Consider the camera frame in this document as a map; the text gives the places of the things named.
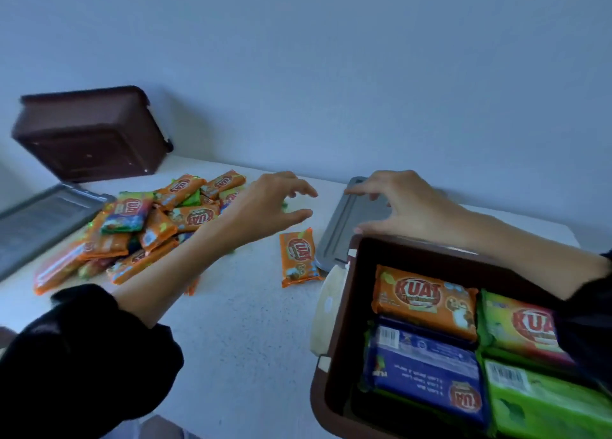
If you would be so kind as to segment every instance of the barcode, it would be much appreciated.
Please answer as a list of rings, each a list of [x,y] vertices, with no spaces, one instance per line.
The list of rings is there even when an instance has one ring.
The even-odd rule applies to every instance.
[[[390,327],[378,327],[378,345],[400,348],[400,332]]]
[[[525,373],[525,370],[500,365],[487,360],[486,373],[489,381],[498,387],[515,389],[524,394],[531,392],[531,386],[527,380],[527,373]]]

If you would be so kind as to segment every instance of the overturned brown container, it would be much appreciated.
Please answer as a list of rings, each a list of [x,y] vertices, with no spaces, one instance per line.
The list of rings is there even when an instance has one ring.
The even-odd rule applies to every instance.
[[[134,86],[21,96],[12,136],[63,181],[151,175],[170,144]]]
[[[463,436],[433,412],[357,389],[363,370],[364,334],[368,321],[375,316],[371,302],[376,265],[436,277],[466,288],[486,288],[549,309],[557,308],[559,300],[481,255],[388,236],[353,236],[350,248],[356,249],[357,254],[348,257],[350,268],[326,355],[331,363],[325,371],[319,359],[310,388],[315,417],[326,430],[346,439]],[[474,436],[484,437],[478,431]]]

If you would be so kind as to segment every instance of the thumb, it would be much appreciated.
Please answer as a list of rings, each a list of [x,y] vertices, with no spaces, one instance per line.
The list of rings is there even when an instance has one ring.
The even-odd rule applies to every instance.
[[[310,209],[300,209],[293,212],[287,212],[283,214],[283,224],[285,228],[302,223],[305,219],[312,217],[312,211]]]
[[[376,222],[365,222],[355,228],[356,234],[397,234],[397,228],[392,219]]]

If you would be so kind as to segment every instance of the blue wall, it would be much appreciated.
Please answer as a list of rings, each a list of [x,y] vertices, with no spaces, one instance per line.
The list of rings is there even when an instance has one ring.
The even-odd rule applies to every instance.
[[[19,95],[134,83],[181,155],[414,168],[612,245],[609,0],[0,0],[0,41],[13,170]]]

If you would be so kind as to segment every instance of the white table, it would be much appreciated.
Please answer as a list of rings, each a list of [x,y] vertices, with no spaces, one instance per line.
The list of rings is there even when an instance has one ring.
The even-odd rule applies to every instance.
[[[236,169],[249,181],[260,170],[169,156],[155,175],[87,183],[94,192],[151,191],[184,173],[212,179]],[[321,238],[344,185],[307,178],[318,198],[289,200],[292,210],[311,208],[298,231],[313,228]],[[577,246],[569,228],[506,212],[486,211],[508,223]],[[21,268],[0,283],[0,325],[21,331],[50,308],[47,294],[32,291],[42,260],[68,242]],[[106,289],[105,276],[91,280]],[[182,296],[161,323],[172,328],[185,357],[168,397],[156,412],[203,439],[237,437],[288,439],[333,437],[319,426],[309,390],[317,359],[309,351],[310,325],[321,282],[281,288],[278,236],[249,244],[203,273],[193,297]],[[65,286],[79,284],[76,279]]]

